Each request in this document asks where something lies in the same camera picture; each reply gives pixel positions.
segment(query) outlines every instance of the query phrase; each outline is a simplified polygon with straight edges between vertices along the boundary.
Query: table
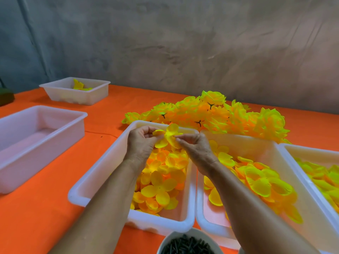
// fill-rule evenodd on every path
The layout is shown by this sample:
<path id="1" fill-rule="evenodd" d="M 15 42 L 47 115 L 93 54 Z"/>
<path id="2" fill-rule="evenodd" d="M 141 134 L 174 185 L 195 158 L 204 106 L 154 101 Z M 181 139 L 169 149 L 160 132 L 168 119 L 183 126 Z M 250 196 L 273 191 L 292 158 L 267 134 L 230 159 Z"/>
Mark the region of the table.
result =
<path id="1" fill-rule="evenodd" d="M 35 89 L 15 95 L 0 107 L 0 117 L 35 105 L 84 111 L 85 136 L 47 167 L 8 195 L 0 196 L 0 253 L 45 254 L 83 211 L 67 200 L 70 188 L 104 154 L 127 127 L 126 112 L 150 110 L 160 102 L 177 102 L 186 95 L 109 85 L 109 96 L 92 106 L 53 102 Z M 249 104 L 259 112 L 263 105 Z M 277 108 L 285 116 L 293 144 L 339 151 L 339 115 Z M 163 236 L 125 226 L 114 254 L 154 254 Z M 237 253 L 222 248 L 224 253 Z"/>

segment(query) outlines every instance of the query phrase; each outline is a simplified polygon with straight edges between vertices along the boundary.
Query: forearm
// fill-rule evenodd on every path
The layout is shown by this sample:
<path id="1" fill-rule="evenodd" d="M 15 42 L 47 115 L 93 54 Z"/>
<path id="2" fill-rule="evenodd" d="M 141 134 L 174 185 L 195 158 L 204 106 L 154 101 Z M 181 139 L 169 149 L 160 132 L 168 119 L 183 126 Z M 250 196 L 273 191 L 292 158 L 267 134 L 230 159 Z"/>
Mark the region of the forearm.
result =
<path id="1" fill-rule="evenodd" d="M 139 161 L 124 160 L 49 254 L 112 254 L 127 220 Z"/>
<path id="2" fill-rule="evenodd" d="M 319 254 L 221 163 L 214 162 L 209 171 L 246 254 Z"/>

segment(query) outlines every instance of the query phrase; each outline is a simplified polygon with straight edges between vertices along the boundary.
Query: person's left hand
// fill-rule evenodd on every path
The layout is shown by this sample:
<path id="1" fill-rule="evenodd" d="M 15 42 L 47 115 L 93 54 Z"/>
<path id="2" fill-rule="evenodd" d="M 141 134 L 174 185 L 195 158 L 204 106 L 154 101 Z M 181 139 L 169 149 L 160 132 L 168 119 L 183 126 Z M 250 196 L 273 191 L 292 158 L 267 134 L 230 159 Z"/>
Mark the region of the person's left hand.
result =
<path id="1" fill-rule="evenodd" d="M 139 173 L 144 169 L 155 143 L 164 137 L 163 135 L 153 136 L 152 133 L 155 130 L 157 130 L 155 127 L 143 126 L 129 132 L 124 160 L 136 162 Z"/>

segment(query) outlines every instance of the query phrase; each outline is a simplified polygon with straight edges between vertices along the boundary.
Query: hand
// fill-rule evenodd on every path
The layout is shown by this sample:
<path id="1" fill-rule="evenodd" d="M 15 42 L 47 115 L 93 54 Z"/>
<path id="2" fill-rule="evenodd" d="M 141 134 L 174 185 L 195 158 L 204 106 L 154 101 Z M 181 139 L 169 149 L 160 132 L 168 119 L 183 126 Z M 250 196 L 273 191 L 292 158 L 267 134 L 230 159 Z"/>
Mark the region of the hand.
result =
<path id="1" fill-rule="evenodd" d="M 211 165 L 219 160 L 213 154 L 206 136 L 204 134 L 182 134 L 175 137 L 198 167 L 199 172 L 208 176 Z"/>
<path id="2" fill-rule="evenodd" d="M 144 169 L 155 143 L 164 137 L 153 136 L 155 130 L 157 130 L 155 127 L 143 126 L 129 132 L 124 160 L 135 162 L 139 173 Z"/>

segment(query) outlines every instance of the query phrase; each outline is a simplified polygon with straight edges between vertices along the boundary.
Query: white plastic bin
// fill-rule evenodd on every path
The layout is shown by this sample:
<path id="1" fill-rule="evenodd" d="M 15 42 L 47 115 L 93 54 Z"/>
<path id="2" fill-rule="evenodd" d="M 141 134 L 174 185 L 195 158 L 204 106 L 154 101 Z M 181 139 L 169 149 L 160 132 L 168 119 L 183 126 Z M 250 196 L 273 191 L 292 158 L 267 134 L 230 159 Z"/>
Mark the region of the white plastic bin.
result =
<path id="1" fill-rule="evenodd" d="M 122 162 L 126 153 L 127 137 L 130 130 L 141 126 L 153 126 L 166 130 L 168 125 L 142 120 L 131 123 L 104 155 L 71 188 L 68 193 L 68 199 L 71 203 L 83 207 L 88 204 L 112 171 Z M 179 127 L 179 132 L 199 133 L 197 130 L 181 127 Z M 195 220 L 196 180 L 197 169 L 190 160 L 187 167 L 185 188 L 177 198 L 178 206 L 173 210 L 162 210 L 159 213 L 160 217 L 130 210 L 126 224 L 160 235 L 168 235 L 173 231 L 187 232 L 192 228 Z"/>
<path id="2" fill-rule="evenodd" d="M 82 82 L 89 91 L 75 90 L 74 81 Z M 52 101 L 78 103 L 82 105 L 93 105 L 108 96 L 108 85 L 110 81 L 86 79 L 78 77 L 67 77 L 61 80 L 39 85 L 44 88 Z"/>
<path id="3" fill-rule="evenodd" d="M 339 240 L 339 214 L 326 201 L 321 192 L 317 189 L 311 179 L 306 175 L 294 158 L 300 158 L 302 161 L 308 161 L 329 168 L 332 165 L 339 165 L 339 152 L 322 149 L 309 148 L 292 144 L 279 144 L 281 153 L 291 167 L 300 173 L 305 180 L 308 192 L 323 210 L 328 220 L 334 226 Z"/>
<path id="4" fill-rule="evenodd" d="M 296 231 L 303 235 L 316 248 L 330 253 L 338 253 L 339 238 L 336 230 L 328 220 L 326 214 L 314 200 L 307 189 L 307 182 L 290 166 L 281 154 L 278 144 L 249 136 L 234 134 L 204 133 L 209 140 L 215 140 L 218 145 L 230 148 L 229 154 L 233 157 L 241 156 L 262 162 L 276 170 L 281 179 L 291 184 L 298 194 L 296 208 L 303 218 L 303 224 L 292 222 L 288 217 L 282 218 Z M 223 207 L 215 207 L 208 203 L 208 195 L 204 191 L 203 176 L 198 173 L 197 210 L 196 218 L 201 229 L 220 245 L 238 249 L 230 223 L 225 217 Z"/>
<path id="5" fill-rule="evenodd" d="M 79 141 L 86 116 L 34 106 L 0 119 L 0 192 L 14 191 Z"/>

